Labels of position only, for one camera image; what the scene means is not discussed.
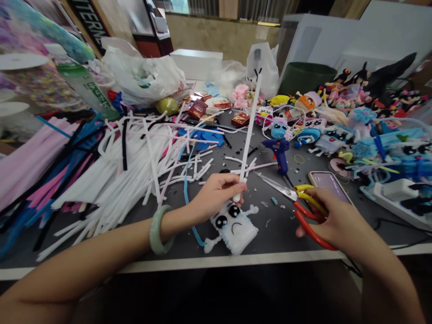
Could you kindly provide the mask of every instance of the table edge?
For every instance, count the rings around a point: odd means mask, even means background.
[[[403,245],[392,245],[391,248]],[[432,243],[418,244],[394,251],[396,255],[415,255],[432,253]],[[170,259],[155,261],[137,261],[120,270],[119,274],[186,270],[200,268],[218,268],[228,266],[252,266],[273,263],[291,263],[320,260],[340,260],[346,256],[340,251],[315,250],[298,252],[280,252],[264,254],[248,254],[240,256],[209,256],[189,259]],[[35,267],[0,269],[0,281],[19,280]]]

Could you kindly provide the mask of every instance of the green bottle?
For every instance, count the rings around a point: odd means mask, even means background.
[[[95,111],[102,113],[101,119],[117,120],[120,113],[104,96],[93,76],[87,69],[68,56],[59,44],[44,44],[53,56],[55,67],[63,79],[88,103]]]

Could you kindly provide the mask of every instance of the red scissor handle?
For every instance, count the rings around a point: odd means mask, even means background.
[[[306,215],[308,218],[311,218],[315,221],[318,222],[322,222],[322,219],[325,218],[320,215],[316,215],[316,214],[312,214],[309,211],[305,210],[303,208],[302,205],[299,204],[299,202],[295,202],[294,206],[297,208],[297,210],[294,212],[294,215],[296,216],[296,218],[298,219],[298,221],[300,222],[300,224],[302,225],[303,229],[305,230],[306,234],[308,234],[315,242],[317,242],[320,246],[322,246],[323,248],[326,248],[330,251],[337,251],[338,249],[336,249],[333,245],[327,243],[326,241],[324,241],[321,237],[319,237],[310,227],[309,223],[305,220],[304,215]]]

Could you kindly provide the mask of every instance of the scissor blade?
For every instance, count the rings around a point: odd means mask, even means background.
[[[294,201],[297,201],[297,193],[294,190],[291,190],[290,188],[287,188],[281,184],[279,184],[278,182],[266,177],[265,175],[262,175],[261,173],[255,172],[254,173],[260,177],[261,179],[263,179],[270,187],[276,189],[277,191],[279,191],[282,195],[284,195],[285,197],[287,197],[288,199]]]

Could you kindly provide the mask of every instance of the glue gun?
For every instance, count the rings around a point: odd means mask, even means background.
[[[285,152],[289,150],[289,142],[285,139],[266,139],[262,143],[275,154],[274,158],[278,161],[278,173],[286,176],[288,173],[288,163]]]

